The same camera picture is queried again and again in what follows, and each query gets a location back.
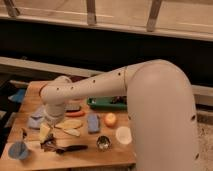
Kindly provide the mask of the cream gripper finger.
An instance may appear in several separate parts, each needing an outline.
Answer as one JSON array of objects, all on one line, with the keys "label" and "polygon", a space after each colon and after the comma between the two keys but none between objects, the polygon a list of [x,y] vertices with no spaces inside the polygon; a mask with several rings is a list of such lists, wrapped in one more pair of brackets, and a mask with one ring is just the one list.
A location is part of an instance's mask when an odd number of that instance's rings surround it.
[{"label": "cream gripper finger", "polygon": [[40,133],[39,133],[40,142],[44,143],[50,133],[51,133],[51,127],[46,123],[42,123],[40,125]]}]

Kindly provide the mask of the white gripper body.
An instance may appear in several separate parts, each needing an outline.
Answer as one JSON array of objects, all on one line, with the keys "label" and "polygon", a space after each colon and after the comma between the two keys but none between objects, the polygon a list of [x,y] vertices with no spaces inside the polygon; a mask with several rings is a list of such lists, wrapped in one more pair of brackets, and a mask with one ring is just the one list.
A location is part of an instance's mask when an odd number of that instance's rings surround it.
[{"label": "white gripper body", "polygon": [[56,125],[64,119],[65,107],[46,105],[44,107],[44,120],[50,125]]}]

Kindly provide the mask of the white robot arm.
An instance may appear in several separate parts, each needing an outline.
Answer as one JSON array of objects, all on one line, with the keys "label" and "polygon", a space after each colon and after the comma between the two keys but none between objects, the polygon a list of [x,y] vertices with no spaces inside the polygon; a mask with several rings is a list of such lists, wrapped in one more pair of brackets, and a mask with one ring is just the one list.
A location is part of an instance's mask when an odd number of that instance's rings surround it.
[{"label": "white robot arm", "polygon": [[62,119],[66,101],[107,96],[127,98],[137,171],[202,171],[195,99],[180,68],[151,60],[75,83],[57,78],[40,91],[53,123]]}]

